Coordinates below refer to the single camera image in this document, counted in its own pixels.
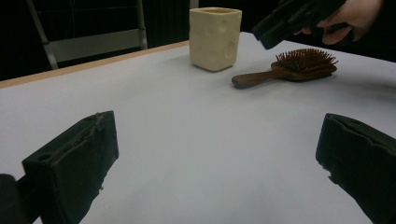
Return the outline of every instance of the wooden hairbrush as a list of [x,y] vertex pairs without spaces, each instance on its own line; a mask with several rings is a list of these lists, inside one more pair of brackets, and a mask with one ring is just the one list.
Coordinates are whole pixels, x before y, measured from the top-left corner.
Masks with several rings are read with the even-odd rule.
[[276,56],[272,71],[249,73],[233,77],[237,89],[256,86],[272,78],[293,82],[329,77],[337,70],[335,58],[320,49],[296,49]]

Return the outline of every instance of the chair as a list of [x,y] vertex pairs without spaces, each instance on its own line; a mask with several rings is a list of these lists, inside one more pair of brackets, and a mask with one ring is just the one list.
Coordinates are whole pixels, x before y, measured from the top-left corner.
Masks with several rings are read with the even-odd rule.
[[[75,59],[86,58],[94,55],[100,55],[104,53],[120,51],[125,49],[140,48],[146,49],[148,47],[146,38],[146,27],[143,15],[142,0],[134,1],[136,24],[134,29],[120,30],[116,32],[97,34],[97,35],[85,35],[85,36],[72,36],[62,39],[49,39],[48,30],[46,32],[42,19],[43,15],[51,15],[55,13],[64,13],[66,10],[59,8],[48,9],[45,7],[44,10],[36,10],[34,0],[27,0],[28,7],[33,17],[35,28],[37,29],[44,51],[49,59],[49,64],[52,69],[59,68],[59,63],[67,62]],[[75,13],[84,13],[95,10],[111,10],[115,7],[94,7],[94,8],[74,8],[76,1],[70,0],[70,8],[67,9],[69,13],[70,21],[74,21]],[[53,2],[50,0],[46,6],[53,6]]]

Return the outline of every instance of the cup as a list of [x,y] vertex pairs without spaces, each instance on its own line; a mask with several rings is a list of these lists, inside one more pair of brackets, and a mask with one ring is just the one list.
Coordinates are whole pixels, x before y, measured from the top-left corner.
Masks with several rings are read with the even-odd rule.
[[190,59],[217,72],[236,62],[242,11],[225,7],[190,9]]

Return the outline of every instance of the table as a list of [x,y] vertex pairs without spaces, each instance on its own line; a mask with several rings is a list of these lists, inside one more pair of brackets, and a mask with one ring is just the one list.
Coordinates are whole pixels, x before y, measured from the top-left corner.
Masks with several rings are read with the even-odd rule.
[[191,65],[182,43],[0,83],[0,171],[21,178],[21,160],[113,110],[120,158],[81,223],[371,223],[315,152],[326,113],[396,137],[396,64],[326,50],[339,61],[331,77],[233,87],[301,48],[312,47],[265,50],[241,33],[237,62],[217,73]]

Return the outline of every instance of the hand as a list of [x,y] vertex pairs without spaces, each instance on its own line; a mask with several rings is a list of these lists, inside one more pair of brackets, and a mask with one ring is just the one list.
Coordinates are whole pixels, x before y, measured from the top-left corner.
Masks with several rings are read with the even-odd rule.
[[[373,26],[376,17],[381,10],[384,0],[346,0],[343,6],[338,8],[329,18],[317,24],[324,29],[322,42],[326,45],[336,44],[353,32],[354,41],[360,40]],[[332,25],[347,23],[348,26],[333,31]],[[309,27],[304,27],[295,33],[311,34]]]

